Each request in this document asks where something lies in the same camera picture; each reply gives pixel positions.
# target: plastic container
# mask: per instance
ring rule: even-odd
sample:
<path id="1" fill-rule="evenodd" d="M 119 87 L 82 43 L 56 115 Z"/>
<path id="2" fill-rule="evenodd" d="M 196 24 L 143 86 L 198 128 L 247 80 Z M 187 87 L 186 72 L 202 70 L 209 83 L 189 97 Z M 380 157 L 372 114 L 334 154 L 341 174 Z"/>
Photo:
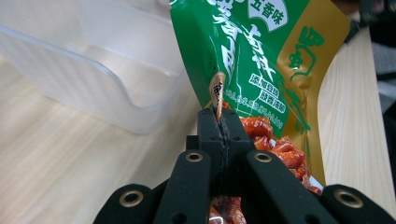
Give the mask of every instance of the plastic container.
<path id="1" fill-rule="evenodd" d="M 135 133 L 160 127 L 187 83 L 157 1 L 2 0 L 0 53 L 45 95 Z"/>

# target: light wood surface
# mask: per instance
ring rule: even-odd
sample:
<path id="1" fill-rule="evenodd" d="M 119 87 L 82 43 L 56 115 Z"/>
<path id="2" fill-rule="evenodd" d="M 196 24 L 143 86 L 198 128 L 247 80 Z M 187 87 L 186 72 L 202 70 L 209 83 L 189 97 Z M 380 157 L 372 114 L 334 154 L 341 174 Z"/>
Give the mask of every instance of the light wood surface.
<path id="1" fill-rule="evenodd" d="M 117 188 L 169 177 L 199 110 L 188 85 L 165 126 L 129 133 L 43 96 L 0 56 L 0 223 L 92 223 Z M 367 30 L 337 54 L 318 111 L 327 183 L 396 217 Z"/>

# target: clear plastic tray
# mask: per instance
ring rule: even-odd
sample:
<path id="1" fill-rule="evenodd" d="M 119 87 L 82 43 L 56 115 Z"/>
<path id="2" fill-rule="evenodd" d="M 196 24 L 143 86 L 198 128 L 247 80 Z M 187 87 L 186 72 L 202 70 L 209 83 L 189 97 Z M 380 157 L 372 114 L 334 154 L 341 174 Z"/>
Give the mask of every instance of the clear plastic tray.
<path id="1" fill-rule="evenodd" d="M 149 133 L 187 83 L 157 1 L 2 0 L 0 53 L 45 95 Z"/>

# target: green snack bag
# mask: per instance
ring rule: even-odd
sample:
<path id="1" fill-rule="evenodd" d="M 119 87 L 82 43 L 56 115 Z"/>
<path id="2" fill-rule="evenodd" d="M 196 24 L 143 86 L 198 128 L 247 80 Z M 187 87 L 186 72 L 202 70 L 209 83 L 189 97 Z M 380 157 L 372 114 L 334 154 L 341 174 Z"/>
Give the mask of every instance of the green snack bag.
<path id="1" fill-rule="evenodd" d="M 349 21 L 328 0 L 174 0 L 171 17 L 202 107 L 225 75 L 222 99 L 242 118 L 267 117 L 273 138 L 288 136 L 325 185 L 318 92 Z"/>

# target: wooden table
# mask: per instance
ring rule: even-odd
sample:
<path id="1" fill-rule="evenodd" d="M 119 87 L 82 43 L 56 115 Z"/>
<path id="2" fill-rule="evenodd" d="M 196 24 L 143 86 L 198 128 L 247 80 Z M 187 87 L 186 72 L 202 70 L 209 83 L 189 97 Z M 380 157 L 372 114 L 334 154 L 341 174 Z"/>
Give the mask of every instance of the wooden table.
<path id="1" fill-rule="evenodd" d="M 179 101 L 157 131 L 129 133 L 42 95 L 0 58 L 0 223 L 92 223 L 117 188 L 163 182 L 196 132 L 190 85 Z M 367 30 L 332 63 L 319 127 L 327 183 L 359 189 L 396 217 Z"/>

